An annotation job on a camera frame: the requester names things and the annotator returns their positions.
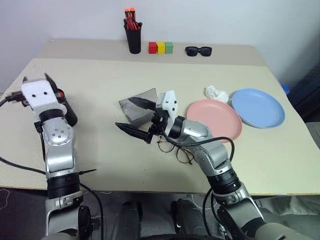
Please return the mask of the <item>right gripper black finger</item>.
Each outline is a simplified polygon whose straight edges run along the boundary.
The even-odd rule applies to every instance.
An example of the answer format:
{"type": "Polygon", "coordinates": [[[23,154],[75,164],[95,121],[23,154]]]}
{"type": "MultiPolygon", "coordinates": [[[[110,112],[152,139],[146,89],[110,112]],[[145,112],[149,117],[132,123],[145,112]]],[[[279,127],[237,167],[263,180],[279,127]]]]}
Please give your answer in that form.
{"type": "Polygon", "coordinates": [[[150,144],[152,141],[153,135],[147,131],[140,130],[139,128],[128,123],[115,122],[114,124],[126,134],[134,138],[143,140],[147,144],[150,144]]]}
{"type": "Polygon", "coordinates": [[[156,110],[156,103],[148,99],[141,97],[130,97],[128,100],[139,108],[152,111],[156,110]]]}

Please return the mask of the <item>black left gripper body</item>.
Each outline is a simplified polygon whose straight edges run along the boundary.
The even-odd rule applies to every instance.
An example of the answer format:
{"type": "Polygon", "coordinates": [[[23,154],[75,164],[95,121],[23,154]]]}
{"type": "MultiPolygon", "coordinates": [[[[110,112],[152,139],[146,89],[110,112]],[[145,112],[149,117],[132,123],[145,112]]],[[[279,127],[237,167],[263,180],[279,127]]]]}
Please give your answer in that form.
{"type": "Polygon", "coordinates": [[[21,85],[20,91],[9,95],[10,102],[21,102],[24,107],[40,107],[58,102],[66,106],[66,97],[62,89],[53,91],[46,79],[28,80],[21,85]]]}

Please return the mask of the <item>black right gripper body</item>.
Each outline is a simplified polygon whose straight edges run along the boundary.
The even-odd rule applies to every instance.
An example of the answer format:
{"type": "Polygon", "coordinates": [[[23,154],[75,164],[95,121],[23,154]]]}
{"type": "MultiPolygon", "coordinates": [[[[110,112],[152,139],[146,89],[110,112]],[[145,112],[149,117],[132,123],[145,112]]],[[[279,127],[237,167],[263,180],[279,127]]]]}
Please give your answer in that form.
{"type": "Polygon", "coordinates": [[[169,114],[164,111],[155,111],[151,118],[151,126],[148,129],[146,143],[150,144],[154,135],[162,135],[168,123],[169,114]]]}

